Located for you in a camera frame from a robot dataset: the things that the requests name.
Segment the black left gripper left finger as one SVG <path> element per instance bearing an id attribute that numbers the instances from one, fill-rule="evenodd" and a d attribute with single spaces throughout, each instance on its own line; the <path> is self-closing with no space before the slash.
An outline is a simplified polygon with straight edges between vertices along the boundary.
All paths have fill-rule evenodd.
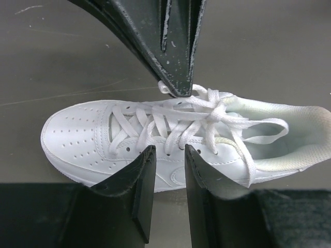
<path id="1" fill-rule="evenodd" d="M 1 247 L 144 247 L 149 242 L 156 148 L 106 180 L 1 184 Z"/>

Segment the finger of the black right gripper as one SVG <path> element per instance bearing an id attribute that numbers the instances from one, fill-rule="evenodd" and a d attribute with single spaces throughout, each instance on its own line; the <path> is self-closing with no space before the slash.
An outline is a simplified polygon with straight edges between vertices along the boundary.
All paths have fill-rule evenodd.
<path id="1" fill-rule="evenodd" d="M 162 63 L 163 18 L 158 14 L 164 1 L 71 1 L 104 24 L 155 77 L 181 97 L 181 81 Z"/>
<path id="2" fill-rule="evenodd" d="M 195 52 L 206 1 L 109 1 L 156 75 L 176 98 L 192 94 Z"/>

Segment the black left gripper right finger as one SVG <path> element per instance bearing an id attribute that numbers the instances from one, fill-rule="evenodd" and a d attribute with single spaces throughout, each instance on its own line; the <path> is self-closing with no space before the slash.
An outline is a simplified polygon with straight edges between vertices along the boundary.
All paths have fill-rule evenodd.
<path id="1" fill-rule="evenodd" d="M 193 247 L 330 247 L 330 191 L 249 190 L 185 147 Z"/>

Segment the white sneaker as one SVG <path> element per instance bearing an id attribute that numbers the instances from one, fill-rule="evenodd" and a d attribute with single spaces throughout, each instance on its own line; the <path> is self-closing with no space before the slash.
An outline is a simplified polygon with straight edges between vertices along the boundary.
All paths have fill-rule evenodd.
<path id="1" fill-rule="evenodd" d="M 99 100 L 53 114 L 40 142 L 58 171 L 89 187 L 117 173 L 149 145 L 156 147 L 156 192 L 186 186 L 186 145 L 248 187 L 330 159 L 330 112 L 223 92 L 214 99 Z"/>

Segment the white shoelace of shoe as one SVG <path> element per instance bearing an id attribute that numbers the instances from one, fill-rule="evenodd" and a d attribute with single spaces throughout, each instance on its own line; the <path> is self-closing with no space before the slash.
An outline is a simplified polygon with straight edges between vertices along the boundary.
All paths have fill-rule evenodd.
<path id="1" fill-rule="evenodd" d="M 257 172 L 252 155 L 246 143 L 271 144 L 289 132 L 289 125 L 282 119 L 266 118 L 250 120 L 239 114 L 228 114 L 227 105 L 234 98 L 233 94 L 223 96 L 217 90 L 193 85 L 198 93 L 180 100 L 170 100 L 162 105 L 154 103 L 133 103 L 126 107 L 114 105 L 110 116 L 111 142 L 109 153 L 118 154 L 119 145 L 126 138 L 137 139 L 138 150 L 152 144 L 159 134 L 165 140 L 164 151 L 170 155 L 175 147 L 183 149 L 203 128 L 202 139 L 212 154 L 217 155 L 216 144 L 223 141 L 234 145 L 248 169 L 247 186 L 251 186 Z M 282 129 L 278 134 L 243 138 L 243 130 L 261 124 L 273 124 Z"/>

